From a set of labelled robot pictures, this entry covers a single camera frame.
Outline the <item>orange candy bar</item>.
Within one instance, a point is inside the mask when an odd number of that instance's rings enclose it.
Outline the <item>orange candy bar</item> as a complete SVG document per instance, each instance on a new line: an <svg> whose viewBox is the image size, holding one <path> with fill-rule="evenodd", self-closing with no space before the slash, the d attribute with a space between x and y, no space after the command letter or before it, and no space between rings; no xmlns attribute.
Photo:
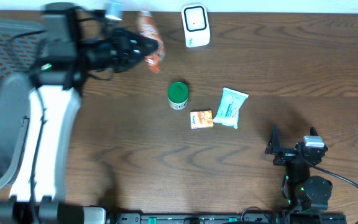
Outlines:
<svg viewBox="0 0 358 224"><path fill-rule="evenodd" d="M156 40L158 42L157 50L154 53L146 56L144 59L147 62L151 72L160 73L160 64L165 56L165 46L157 29L157 25L152 18L151 12L140 11L137 24L141 36Z"/></svg>

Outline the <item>teal wet wipes pack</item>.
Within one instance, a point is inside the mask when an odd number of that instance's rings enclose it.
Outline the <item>teal wet wipes pack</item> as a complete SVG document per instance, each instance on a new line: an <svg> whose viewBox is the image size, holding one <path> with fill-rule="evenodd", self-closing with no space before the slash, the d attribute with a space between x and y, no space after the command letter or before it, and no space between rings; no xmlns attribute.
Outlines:
<svg viewBox="0 0 358 224"><path fill-rule="evenodd" d="M248 97L247 93L224 87L221 102L213 122L237 129L239 110Z"/></svg>

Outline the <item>orange tissue pack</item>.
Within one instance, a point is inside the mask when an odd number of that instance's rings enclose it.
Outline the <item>orange tissue pack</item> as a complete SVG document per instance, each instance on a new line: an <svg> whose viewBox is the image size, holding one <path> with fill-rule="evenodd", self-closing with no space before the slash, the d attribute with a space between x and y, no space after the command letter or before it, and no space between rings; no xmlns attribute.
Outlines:
<svg viewBox="0 0 358 224"><path fill-rule="evenodd" d="M211 110L190 112L191 129L212 128L213 126L213 113Z"/></svg>

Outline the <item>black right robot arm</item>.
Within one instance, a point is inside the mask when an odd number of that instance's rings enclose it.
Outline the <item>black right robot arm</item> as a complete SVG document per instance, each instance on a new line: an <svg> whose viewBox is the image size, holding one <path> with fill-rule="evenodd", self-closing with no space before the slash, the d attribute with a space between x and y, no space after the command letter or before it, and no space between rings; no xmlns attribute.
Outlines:
<svg viewBox="0 0 358 224"><path fill-rule="evenodd" d="M284 166L282 195L288 208L272 215L270 223L322 223L322 213L328 209L332 182L311 175L310 168L319 164L328 147L315 128L293 148L281 147L277 128L272 134L265 153L274 156L273 165Z"/></svg>

